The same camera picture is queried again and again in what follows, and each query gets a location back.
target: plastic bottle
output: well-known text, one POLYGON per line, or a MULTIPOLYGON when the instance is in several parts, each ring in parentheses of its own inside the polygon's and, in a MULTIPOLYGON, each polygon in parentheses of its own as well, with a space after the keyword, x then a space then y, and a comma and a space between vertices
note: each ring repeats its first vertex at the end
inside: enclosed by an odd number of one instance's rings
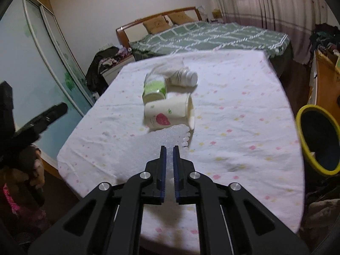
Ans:
POLYGON ((143 102, 157 101, 159 99, 166 99, 167 85, 165 78, 158 74, 147 74, 144 81, 143 102))
POLYGON ((197 85, 197 80, 197 73, 190 71, 189 68, 181 68, 170 77, 172 85, 183 87, 194 87, 197 85))

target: sliding wardrobe door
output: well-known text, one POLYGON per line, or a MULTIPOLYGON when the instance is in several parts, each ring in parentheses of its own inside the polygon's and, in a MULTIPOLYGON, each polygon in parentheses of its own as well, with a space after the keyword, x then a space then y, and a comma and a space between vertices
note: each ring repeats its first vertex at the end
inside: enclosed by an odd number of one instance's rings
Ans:
POLYGON ((40 46, 40 53, 42 53, 49 65, 51 73, 54 73, 62 87, 67 91, 71 99, 75 102, 76 106, 80 109, 80 114, 86 114, 91 108, 91 104, 82 94, 70 73, 67 71, 63 62, 61 61, 57 50, 47 33, 40 9, 28 0, 26 1, 26 8, 28 20, 33 27, 33 33, 36 37, 37 43, 40 46))
MULTIPOLYGON (((34 25, 33 31, 40 35, 39 26, 34 25)), ((0 43, 0 81, 7 81, 13 88, 14 119, 18 127, 55 104, 68 105, 67 114, 49 126, 37 142, 43 159, 57 167, 57 154, 82 115, 42 59, 25 18, 23 0, 13 0, 0 21, 0 43)), ((90 107, 83 104, 84 111, 90 107)))
POLYGON ((52 13, 46 10, 42 5, 40 6, 40 10, 42 18, 45 22, 46 29, 60 58, 62 59, 64 65, 66 66, 70 75, 74 79, 75 83, 78 85, 79 89, 88 99, 88 101, 93 105, 95 99, 93 98, 92 92, 87 87, 85 75, 81 71, 71 51, 69 50, 65 42, 65 39, 62 33, 60 32, 59 26, 57 24, 57 21, 55 20, 54 15, 52 15, 52 13))

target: white paper cup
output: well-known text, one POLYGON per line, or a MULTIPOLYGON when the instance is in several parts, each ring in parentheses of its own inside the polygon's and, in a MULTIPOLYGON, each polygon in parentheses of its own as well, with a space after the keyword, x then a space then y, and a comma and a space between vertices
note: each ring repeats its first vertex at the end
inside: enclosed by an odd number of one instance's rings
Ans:
POLYGON ((190 94, 149 102, 144 107, 144 118, 149 128, 169 128, 185 124, 195 128, 195 111, 190 94))

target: white wall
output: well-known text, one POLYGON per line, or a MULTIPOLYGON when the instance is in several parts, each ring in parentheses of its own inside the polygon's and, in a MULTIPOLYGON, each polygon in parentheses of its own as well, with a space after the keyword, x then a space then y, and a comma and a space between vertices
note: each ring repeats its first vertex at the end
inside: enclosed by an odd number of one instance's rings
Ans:
POLYGON ((338 20, 335 18, 333 12, 331 11, 331 9, 328 7, 327 9, 327 24, 331 25, 331 26, 337 26, 340 29, 340 25, 338 20))
POLYGON ((54 14, 80 67, 86 73, 107 43, 118 45, 115 29, 158 12, 204 5, 210 0, 50 0, 54 14))

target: metal screw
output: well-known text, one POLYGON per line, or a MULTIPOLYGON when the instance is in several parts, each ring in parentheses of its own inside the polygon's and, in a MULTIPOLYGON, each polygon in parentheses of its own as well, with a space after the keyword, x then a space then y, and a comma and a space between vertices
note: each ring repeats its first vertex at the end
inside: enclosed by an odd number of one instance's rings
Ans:
POLYGON ((241 185, 239 183, 234 182, 230 184, 230 188, 234 191, 239 191, 241 190, 241 185))
POLYGON ((192 178, 192 179, 198 179, 201 177, 200 173, 198 172, 192 172, 189 174, 189 176, 192 178))
POLYGON ((139 175, 139 177, 140 177, 141 179, 148 179, 148 178, 150 178, 150 176, 151 176, 151 174, 150 174, 149 172, 142 172, 142 173, 140 173, 140 175, 139 175))
POLYGON ((101 191, 106 191, 109 188, 110 188, 110 184, 109 183, 103 182, 103 183, 99 184, 99 190, 101 190, 101 191))

